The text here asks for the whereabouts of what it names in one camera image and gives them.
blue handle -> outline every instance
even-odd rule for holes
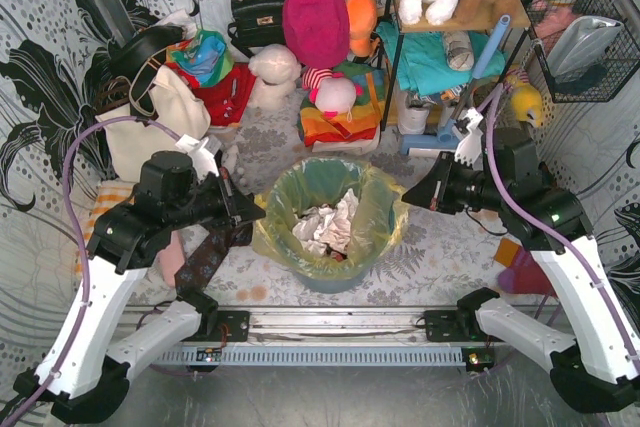
[[[500,44],[500,41],[510,24],[511,17],[509,15],[503,15],[500,17],[500,20],[489,37],[487,45],[482,51],[482,54],[480,54],[480,58],[476,61],[476,65],[473,67],[473,73],[471,76],[474,79],[481,79],[484,76],[484,71],[486,70],[487,65],[489,65],[491,57],[493,57],[493,54],[498,49],[498,44]]]

gray floor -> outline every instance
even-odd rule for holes
[[[523,357],[495,375],[457,368],[221,367],[208,377],[147,370],[104,426],[598,426]]]

wooden shelf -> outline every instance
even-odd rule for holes
[[[394,5],[399,5],[398,0],[393,0]],[[527,17],[527,13],[524,10],[524,7],[520,4],[518,7],[518,13],[516,14],[514,19],[511,19],[511,27],[512,28],[520,28],[525,29],[529,27],[530,21],[529,17]],[[400,32],[403,34],[412,34],[419,32],[451,32],[456,30],[492,30],[496,23],[491,19],[491,12],[489,11],[489,6],[487,4],[482,4],[480,6],[480,10],[476,18],[471,22],[466,24],[461,24],[460,22],[456,22],[455,20],[449,20],[442,25],[431,25],[424,18],[424,11],[422,13],[422,17],[420,18],[420,22],[414,25],[403,25],[400,18],[398,20],[398,26],[400,28]]]

pink toy leg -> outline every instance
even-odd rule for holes
[[[169,287],[176,286],[175,275],[184,265],[186,257],[182,248],[182,239],[177,230],[171,232],[171,242],[166,249],[158,252],[158,262],[162,269],[162,278]]]

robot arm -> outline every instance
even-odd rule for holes
[[[495,136],[496,162],[509,194],[527,212],[569,239],[595,269],[597,282],[571,252],[503,201],[489,173],[485,148],[483,170],[473,170],[456,162],[454,153],[442,152],[432,170],[403,200],[447,214],[467,208],[498,212],[509,233],[531,251],[549,278],[575,336],[518,312],[489,289],[458,302],[462,312],[458,318],[466,324],[463,329],[502,339],[535,361],[550,373],[556,390],[575,410],[620,410],[634,402],[640,391],[640,372],[629,358],[621,328],[635,350],[640,350],[640,342],[602,268],[591,224],[573,194],[545,181],[535,145],[524,132],[496,129]],[[614,322],[610,309],[619,314],[621,326]]]
[[[130,383],[172,345],[216,325],[218,304],[198,291],[182,293],[161,316],[113,343],[122,312],[136,284],[173,230],[189,225],[238,225],[264,217],[264,211],[236,191],[218,172],[205,143],[183,137],[189,155],[159,152],[147,161],[134,189],[133,204],[122,203],[100,216],[87,244],[91,294],[85,317],[72,333],[82,304],[82,286],[53,347],[36,368],[20,374],[14,389],[32,395],[49,377],[62,346],[75,341],[42,401],[67,424],[106,420],[124,400]]]

